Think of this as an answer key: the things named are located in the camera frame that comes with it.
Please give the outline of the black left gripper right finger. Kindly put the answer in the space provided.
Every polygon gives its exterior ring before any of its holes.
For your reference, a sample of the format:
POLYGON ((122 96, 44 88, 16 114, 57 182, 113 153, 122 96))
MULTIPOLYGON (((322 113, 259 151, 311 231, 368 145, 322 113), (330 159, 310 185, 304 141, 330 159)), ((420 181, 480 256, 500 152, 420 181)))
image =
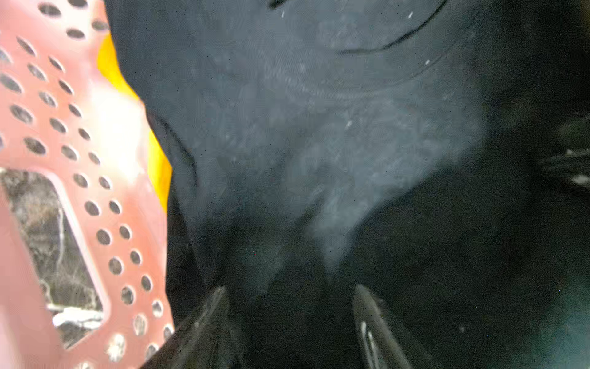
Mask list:
POLYGON ((441 367, 404 327, 385 301, 362 284, 355 287, 353 315, 365 368, 441 367))

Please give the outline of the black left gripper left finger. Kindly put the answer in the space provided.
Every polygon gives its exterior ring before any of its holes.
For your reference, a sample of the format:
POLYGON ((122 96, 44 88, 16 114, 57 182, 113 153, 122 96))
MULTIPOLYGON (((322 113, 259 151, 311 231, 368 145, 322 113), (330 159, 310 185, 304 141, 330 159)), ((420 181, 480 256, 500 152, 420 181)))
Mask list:
POLYGON ((226 288, 217 287, 141 368, 214 368, 227 311, 226 288))

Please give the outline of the yellow t-shirt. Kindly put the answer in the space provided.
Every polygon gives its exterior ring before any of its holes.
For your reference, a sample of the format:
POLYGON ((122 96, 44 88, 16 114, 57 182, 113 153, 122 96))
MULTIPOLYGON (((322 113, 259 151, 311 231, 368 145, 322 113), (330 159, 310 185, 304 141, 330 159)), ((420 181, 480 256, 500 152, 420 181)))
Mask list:
MULTIPOLYGON (((140 98, 125 81, 119 69, 111 35, 107 35, 101 43, 98 51, 97 66, 99 72, 101 72, 117 91, 129 98, 133 98, 135 101, 140 101, 140 98)), ((172 172, 170 162, 166 158, 154 132, 150 131, 147 147, 147 174, 164 213, 167 213, 167 200, 171 187, 172 172)))

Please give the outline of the black t-shirt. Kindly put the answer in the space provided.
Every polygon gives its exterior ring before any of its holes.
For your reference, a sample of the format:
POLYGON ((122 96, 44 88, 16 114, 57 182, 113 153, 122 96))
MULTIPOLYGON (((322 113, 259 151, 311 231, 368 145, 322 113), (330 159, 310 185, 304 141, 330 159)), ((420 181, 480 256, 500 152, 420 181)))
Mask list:
POLYGON ((361 368, 358 285, 442 368, 589 366, 587 1, 108 1, 211 368, 361 368))

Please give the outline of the pink perforated plastic basket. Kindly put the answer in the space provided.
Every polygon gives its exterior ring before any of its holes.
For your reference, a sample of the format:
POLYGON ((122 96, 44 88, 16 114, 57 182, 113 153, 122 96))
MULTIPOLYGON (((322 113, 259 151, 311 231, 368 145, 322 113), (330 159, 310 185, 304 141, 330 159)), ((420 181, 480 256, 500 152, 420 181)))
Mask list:
POLYGON ((148 177, 143 105, 98 69, 102 1, 1 4, 1 165, 51 180, 103 306, 64 348, 34 264, 1 202, 1 366, 138 368, 173 322, 166 217, 148 177))

